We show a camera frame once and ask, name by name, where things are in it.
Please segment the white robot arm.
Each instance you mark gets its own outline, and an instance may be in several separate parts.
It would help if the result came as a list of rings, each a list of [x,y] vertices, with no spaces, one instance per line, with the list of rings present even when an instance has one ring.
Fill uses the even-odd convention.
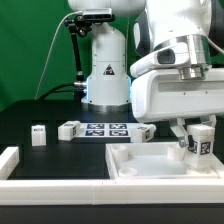
[[[144,123],[168,120],[179,145],[189,145],[184,120],[199,117],[211,127],[224,114],[224,68],[215,68],[209,47],[215,22],[224,19],[219,0],[68,0],[93,22],[104,14],[138,16],[132,64],[132,111]]]

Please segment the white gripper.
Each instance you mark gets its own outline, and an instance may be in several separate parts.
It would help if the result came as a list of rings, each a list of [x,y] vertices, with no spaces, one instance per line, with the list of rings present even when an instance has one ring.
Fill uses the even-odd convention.
[[[200,117],[215,127],[224,114],[224,68],[211,68],[205,79],[182,80],[180,68],[190,59],[184,42],[154,51],[130,67],[132,112],[138,122],[169,120],[179,146],[189,146],[183,118]]]

